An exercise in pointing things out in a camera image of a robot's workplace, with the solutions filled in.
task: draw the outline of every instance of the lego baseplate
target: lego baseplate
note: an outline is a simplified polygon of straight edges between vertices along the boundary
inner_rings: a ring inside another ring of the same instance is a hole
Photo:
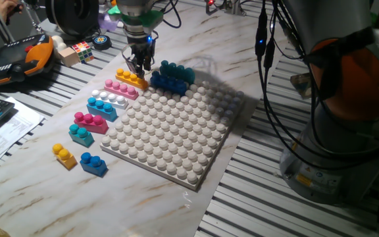
[[[243,92],[198,82],[186,96],[150,87],[100,147],[191,190],[198,189],[241,108]]]

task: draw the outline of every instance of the hockey puck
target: hockey puck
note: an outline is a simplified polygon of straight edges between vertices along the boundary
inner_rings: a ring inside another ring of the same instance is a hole
[[[108,36],[97,36],[93,39],[93,46],[96,50],[106,50],[112,46],[112,42]]]

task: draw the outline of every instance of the paper document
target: paper document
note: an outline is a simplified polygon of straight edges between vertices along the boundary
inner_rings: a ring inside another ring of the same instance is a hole
[[[0,158],[4,156],[5,152],[15,142],[25,136],[43,120],[43,116],[16,101],[14,98],[10,97],[5,101],[14,103],[14,108],[17,110],[17,113],[0,127]]]

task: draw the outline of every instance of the small cube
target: small cube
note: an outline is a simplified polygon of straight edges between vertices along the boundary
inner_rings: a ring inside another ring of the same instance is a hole
[[[94,59],[91,48],[86,42],[77,43],[72,48],[77,52],[81,63],[88,63]]]
[[[57,161],[66,169],[70,170],[77,165],[76,158],[63,145],[55,144],[52,147],[52,152],[57,156]]]
[[[69,47],[59,52],[59,57],[61,58],[63,64],[67,67],[71,67],[72,65],[80,62],[77,52]]]
[[[81,158],[80,164],[83,170],[90,174],[102,177],[108,170],[105,161],[98,156],[91,156],[90,153],[85,152]]]
[[[95,141],[90,132],[85,128],[80,128],[77,124],[70,126],[69,134],[74,142],[84,145],[85,147],[89,147]]]
[[[93,117],[91,114],[83,115],[81,112],[77,112],[74,115],[74,123],[77,124],[80,128],[85,128],[89,132],[95,132],[98,134],[105,134],[109,129],[106,120],[100,115]]]
[[[113,122],[118,115],[116,115],[116,110],[109,103],[104,103],[103,101],[97,101],[95,98],[91,97],[88,99],[87,108],[89,113],[93,115],[100,115],[107,121]]]

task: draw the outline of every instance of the pink duplo brick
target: pink duplo brick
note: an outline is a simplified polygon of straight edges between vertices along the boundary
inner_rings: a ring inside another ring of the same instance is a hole
[[[89,132],[95,132],[99,134],[105,134],[109,129],[106,120],[100,115],[93,117],[91,114],[83,115],[83,113],[78,112],[74,115],[74,123],[80,128],[85,128]]]
[[[126,84],[121,85],[119,82],[112,82],[110,79],[105,81],[105,91],[122,95],[132,100],[136,100],[139,95],[134,87],[127,86]]]

